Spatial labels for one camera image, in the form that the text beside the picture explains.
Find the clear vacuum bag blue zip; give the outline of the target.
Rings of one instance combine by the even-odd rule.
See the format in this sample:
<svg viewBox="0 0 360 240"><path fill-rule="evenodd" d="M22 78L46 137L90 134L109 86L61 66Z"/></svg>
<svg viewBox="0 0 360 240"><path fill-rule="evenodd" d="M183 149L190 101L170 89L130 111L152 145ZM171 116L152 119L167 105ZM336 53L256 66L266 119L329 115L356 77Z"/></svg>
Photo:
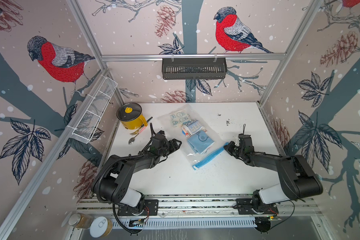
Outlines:
<svg viewBox="0 0 360 240"><path fill-rule="evenodd" d="M170 111L158 118L170 138L182 142L180 150L196 171L224 151L228 143L223 141L189 104Z"/></svg>

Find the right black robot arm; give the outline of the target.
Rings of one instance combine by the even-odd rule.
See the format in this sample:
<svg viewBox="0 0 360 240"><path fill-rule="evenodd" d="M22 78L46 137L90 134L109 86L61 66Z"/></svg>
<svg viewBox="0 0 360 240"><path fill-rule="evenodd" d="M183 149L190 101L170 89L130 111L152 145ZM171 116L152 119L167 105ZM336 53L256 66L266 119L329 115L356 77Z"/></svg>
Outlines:
<svg viewBox="0 0 360 240"><path fill-rule="evenodd" d="M255 151L250 135L239 134L239 144L231 141L224 150L250 167L264 168L278 174L279 183L256 190L252 196L255 211L275 203L302 200L321 195L323 185L302 155L279 156Z"/></svg>

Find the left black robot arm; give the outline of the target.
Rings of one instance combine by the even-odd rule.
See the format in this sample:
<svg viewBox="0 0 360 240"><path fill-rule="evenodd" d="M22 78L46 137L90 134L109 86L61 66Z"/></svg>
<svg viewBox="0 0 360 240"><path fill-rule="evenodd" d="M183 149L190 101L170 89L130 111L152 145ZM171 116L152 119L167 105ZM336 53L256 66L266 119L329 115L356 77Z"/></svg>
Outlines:
<svg viewBox="0 0 360 240"><path fill-rule="evenodd" d="M91 191L100 203L127 206L138 214L143 212L144 194L130 188L133 174L154 168L162 162L161 158L166 160L181 145L180 140L168 140L164 131L152 131L149 142L137 155L110 156L95 177Z"/></svg>

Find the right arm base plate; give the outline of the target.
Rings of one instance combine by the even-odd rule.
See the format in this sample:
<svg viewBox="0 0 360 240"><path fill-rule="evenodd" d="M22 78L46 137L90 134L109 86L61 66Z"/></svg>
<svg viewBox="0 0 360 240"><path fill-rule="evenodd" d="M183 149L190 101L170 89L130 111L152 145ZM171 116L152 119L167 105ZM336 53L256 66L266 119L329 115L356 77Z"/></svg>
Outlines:
<svg viewBox="0 0 360 240"><path fill-rule="evenodd" d="M252 199L236 199L233 209L240 215L278 215L276 204L264 204L262 201Z"/></svg>

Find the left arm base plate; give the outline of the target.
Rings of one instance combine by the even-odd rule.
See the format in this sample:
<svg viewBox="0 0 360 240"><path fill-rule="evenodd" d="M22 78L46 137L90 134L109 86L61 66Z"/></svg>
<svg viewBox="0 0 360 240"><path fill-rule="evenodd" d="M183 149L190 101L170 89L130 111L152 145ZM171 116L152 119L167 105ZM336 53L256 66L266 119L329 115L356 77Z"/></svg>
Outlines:
<svg viewBox="0 0 360 240"><path fill-rule="evenodd" d="M135 207L119 205L118 216L156 216L158 214L158 200L141 200Z"/></svg>

